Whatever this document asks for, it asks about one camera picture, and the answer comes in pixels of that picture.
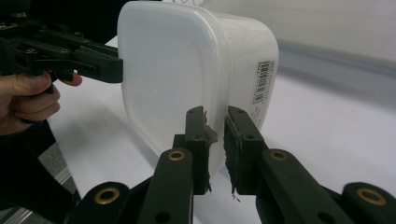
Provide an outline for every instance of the translucent plastic container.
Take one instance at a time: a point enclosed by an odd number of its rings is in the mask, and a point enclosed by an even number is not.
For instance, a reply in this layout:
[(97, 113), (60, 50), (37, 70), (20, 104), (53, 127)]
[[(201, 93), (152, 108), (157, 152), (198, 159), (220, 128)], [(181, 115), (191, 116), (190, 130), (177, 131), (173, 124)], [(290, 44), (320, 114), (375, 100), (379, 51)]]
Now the translucent plastic container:
[(224, 164), (227, 106), (260, 128), (274, 87), (277, 43), (261, 22), (161, 2), (127, 3), (119, 17), (122, 95), (131, 126), (157, 154), (184, 133), (186, 112), (202, 105), (219, 141), (209, 173)]

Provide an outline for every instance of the black plastic part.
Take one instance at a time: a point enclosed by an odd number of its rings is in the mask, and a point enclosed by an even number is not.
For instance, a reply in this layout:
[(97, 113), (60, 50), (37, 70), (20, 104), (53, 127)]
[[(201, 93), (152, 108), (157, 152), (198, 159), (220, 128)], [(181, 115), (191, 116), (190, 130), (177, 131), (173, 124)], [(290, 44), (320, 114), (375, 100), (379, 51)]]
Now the black plastic part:
[(121, 183), (107, 182), (91, 189), (77, 205), (67, 223), (119, 223), (129, 189)]
[(356, 223), (396, 223), (396, 199), (376, 186), (350, 183), (344, 187), (341, 204)]
[(184, 148), (165, 151), (148, 187), (139, 224), (192, 223), (192, 155)]
[(125, 204), (124, 209), (120, 211), (122, 214), (119, 223), (135, 224), (137, 222), (149, 190), (150, 182), (151, 177), (129, 191), (128, 202)]
[(123, 78), (123, 63), (116, 48), (93, 43), (79, 33), (47, 29), (40, 21), (28, 20), (1, 31), (0, 51), (0, 70), (6, 75), (39, 76), (46, 70), (65, 78), (78, 70), (84, 77), (106, 83), (121, 83)]
[(353, 223), (289, 152), (265, 150), (260, 168), (286, 223)]
[(185, 148), (193, 155), (194, 195), (203, 195), (209, 186), (209, 147), (205, 133), (205, 114), (202, 106), (186, 114)]
[(236, 188), (241, 195), (256, 195), (262, 179), (257, 163), (268, 146), (248, 113), (242, 109), (228, 107), (224, 128), (226, 166), (233, 192)]

